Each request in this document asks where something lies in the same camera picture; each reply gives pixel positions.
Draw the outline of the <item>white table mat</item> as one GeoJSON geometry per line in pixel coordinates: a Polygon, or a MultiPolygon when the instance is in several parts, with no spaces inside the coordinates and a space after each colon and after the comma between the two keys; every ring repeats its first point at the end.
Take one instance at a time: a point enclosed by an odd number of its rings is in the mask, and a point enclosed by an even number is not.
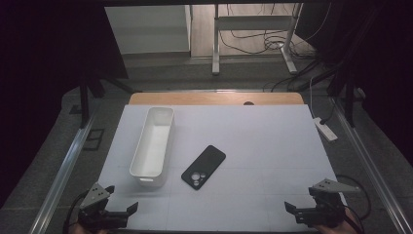
{"type": "Polygon", "coordinates": [[[142,187],[130,166],[147,111],[145,105],[125,107],[98,179],[115,186],[108,210],[138,203],[130,229],[304,231],[284,203],[310,208],[309,187],[335,177],[305,104],[176,105],[166,182],[142,187]],[[208,145],[226,159],[195,190],[181,175],[208,145]]]}

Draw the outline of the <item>wooden table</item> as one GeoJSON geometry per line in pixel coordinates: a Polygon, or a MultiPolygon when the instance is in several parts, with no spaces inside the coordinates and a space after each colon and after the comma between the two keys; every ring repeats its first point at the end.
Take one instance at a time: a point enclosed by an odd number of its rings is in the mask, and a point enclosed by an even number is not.
{"type": "Polygon", "coordinates": [[[138,105],[280,105],[303,104],[297,93],[136,93],[129,104],[138,105]]]}

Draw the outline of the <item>white plastic storage bin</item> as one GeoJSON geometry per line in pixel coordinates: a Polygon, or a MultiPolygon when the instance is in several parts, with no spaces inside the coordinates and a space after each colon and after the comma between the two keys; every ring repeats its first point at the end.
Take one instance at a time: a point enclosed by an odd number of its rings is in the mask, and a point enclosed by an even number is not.
{"type": "Polygon", "coordinates": [[[141,186],[161,187],[166,182],[174,128],[174,111],[151,107],[135,149],[130,175],[141,186]]]}

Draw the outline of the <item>black floor socket frame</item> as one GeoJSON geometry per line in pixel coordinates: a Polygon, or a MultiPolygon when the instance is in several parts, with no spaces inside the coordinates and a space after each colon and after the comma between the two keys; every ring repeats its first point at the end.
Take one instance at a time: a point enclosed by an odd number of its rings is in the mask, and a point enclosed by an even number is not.
{"type": "Polygon", "coordinates": [[[102,143],[104,129],[91,129],[83,145],[84,151],[97,151],[102,143]]]}

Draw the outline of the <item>black phone case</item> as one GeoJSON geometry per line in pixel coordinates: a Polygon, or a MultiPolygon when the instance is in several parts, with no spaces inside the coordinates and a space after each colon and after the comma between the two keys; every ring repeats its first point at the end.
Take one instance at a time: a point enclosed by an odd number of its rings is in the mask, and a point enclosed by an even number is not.
{"type": "Polygon", "coordinates": [[[184,171],[181,179],[199,190],[226,159],[226,154],[213,145],[208,145],[197,159],[184,171]]]}

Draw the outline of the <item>person's right hand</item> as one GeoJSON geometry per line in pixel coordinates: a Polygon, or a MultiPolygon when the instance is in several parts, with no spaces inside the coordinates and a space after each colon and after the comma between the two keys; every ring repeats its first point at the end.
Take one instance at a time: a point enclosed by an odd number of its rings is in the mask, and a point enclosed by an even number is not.
{"type": "MultiPolygon", "coordinates": [[[[346,211],[346,216],[352,222],[354,222],[355,224],[358,224],[357,220],[355,219],[351,211],[348,208],[346,208],[345,211],[346,211]]],[[[357,232],[353,229],[353,227],[346,220],[344,220],[343,222],[341,222],[338,226],[334,228],[329,228],[328,226],[324,226],[324,225],[315,225],[314,228],[316,228],[316,230],[321,234],[357,234],[357,232]]]]}

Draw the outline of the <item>black metal stand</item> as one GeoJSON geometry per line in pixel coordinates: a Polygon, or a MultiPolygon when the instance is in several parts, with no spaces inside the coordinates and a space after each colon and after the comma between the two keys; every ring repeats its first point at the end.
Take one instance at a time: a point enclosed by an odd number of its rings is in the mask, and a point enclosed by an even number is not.
{"type": "Polygon", "coordinates": [[[355,101],[355,80],[352,75],[343,75],[337,72],[327,88],[327,93],[330,97],[339,97],[342,91],[345,91],[344,96],[344,116],[348,124],[353,128],[355,126],[353,113],[355,101]]]}
{"type": "Polygon", "coordinates": [[[82,121],[80,128],[84,129],[90,119],[89,111],[89,93],[95,98],[104,96],[104,89],[100,80],[94,75],[82,74],[79,78],[80,100],[81,100],[81,115],[82,121]]]}

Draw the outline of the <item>aluminium rail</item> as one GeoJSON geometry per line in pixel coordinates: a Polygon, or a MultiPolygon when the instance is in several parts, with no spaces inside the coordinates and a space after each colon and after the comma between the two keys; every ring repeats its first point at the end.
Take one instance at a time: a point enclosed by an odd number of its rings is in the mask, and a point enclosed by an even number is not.
{"type": "Polygon", "coordinates": [[[336,101],[334,98],[331,97],[330,100],[335,105],[335,113],[338,116],[340,123],[342,124],[352,146],[354,147],[357,156],[363,168],[365,169],[372,185],[374,186],[385,209],[387,210],[398,234],[413,234],[413,223],[408,220],[407,215],[396,199],[394,193],[391,191],[391,188],[388,186],[388,184],[380,174],[369,151],[367,150],[365,144],[359,136],[357,129],[355,127],[352,127],[347,121],[344,113],[344,107],[339,101],[336,101]]]}
{"type": "Polygon", "coordinates": [[[96,116],[96,110],[94,109],[90,114],[89,119],[80,128],[56,174],[56,177],[49,189],[49,192],[40,207],[38,214],[36,215],[32,226],[30,227],[28,234],[45,234],[46,230],[52,220],[55,213],[57,204],[62,196],[64,188],[70,178],[70,175],[74,169],[76,161],[82,151],[83,145],[87,139],[87,136],[92,128],[96,116]]]}

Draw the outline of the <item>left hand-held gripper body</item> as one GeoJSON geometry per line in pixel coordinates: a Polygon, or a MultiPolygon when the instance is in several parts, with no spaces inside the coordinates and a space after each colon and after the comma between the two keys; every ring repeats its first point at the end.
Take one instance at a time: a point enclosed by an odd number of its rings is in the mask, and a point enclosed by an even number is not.
{"type": "Polygon", "coordinates": [[[108,212],[106,205],[109,194],[100,184],[95,183],[81,203],[78,222],[87,230],[114,230],[124,228],[128,223],[127,212],[108,212]]]}

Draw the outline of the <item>white power strip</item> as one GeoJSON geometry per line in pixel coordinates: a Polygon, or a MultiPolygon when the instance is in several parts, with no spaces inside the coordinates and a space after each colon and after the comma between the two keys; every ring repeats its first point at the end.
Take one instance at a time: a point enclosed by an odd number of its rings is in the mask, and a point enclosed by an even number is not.
{"type": "Polygon", "coordinates": [[[335,141],[338,139],[338,136],[335,135],[331,129],[321,122],[320,117],[314,119],[314,123],[318,131],[324,136],[327,141],[335,141]]]}

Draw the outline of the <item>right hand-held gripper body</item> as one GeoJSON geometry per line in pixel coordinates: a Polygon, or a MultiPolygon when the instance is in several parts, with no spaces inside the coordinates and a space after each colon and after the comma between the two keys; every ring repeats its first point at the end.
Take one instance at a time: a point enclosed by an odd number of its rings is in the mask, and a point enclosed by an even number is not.
{"type": "Polygon", "coordinates": [[[317,196],[312,196],[316,206],[314,208],[296,208],[294,216],[297,223],[303,223],[309,227],[314,225],[336,227],[344,220],[346,214],[340,194],[360,192],[358,186],[351,186],[328,178],[311,187],[319,192],[317,196]]]}

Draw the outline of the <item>person's left hand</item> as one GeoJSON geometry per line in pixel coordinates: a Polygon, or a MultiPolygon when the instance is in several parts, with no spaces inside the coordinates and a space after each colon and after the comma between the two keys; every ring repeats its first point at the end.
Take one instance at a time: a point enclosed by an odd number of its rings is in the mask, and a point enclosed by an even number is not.
{"type": "Polygon", "coordinates": [[[85,229],[80,224],[75,224],[69,228],[68,234],[108,234],[107,230],[98,230],[97,232],[93,233],[87,229],[85,229]]]}

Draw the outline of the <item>white metal desk frame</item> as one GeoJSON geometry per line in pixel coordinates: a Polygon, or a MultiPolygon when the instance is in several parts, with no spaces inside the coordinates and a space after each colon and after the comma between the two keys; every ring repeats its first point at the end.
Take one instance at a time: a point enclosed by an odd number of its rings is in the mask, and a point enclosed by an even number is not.
{"type": "Polygon", "coordinates": [[[286,38],[282,43],[280,51],[290,74],[297,74],[298,70],[292,60],[290,43],[294,34],[302,4],[298,3],[290,16],[225,16],[218,15],[218,5],[214,5],[215,15],[213,23],[213,52],[212,52],[212,74],[218,75],[220,65],[219,55],[219,32],[221,30],[283,30],[286,38]]]}

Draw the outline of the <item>white cabinet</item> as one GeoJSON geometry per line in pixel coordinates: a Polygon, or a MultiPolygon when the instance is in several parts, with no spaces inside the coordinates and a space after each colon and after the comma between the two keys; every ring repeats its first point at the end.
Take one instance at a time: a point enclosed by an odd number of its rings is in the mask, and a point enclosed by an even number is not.
{"type": "Polygon", "coordinates": [[[123,55],[190,51],[189,5],[106,7],[105,12],[123,55]]]}

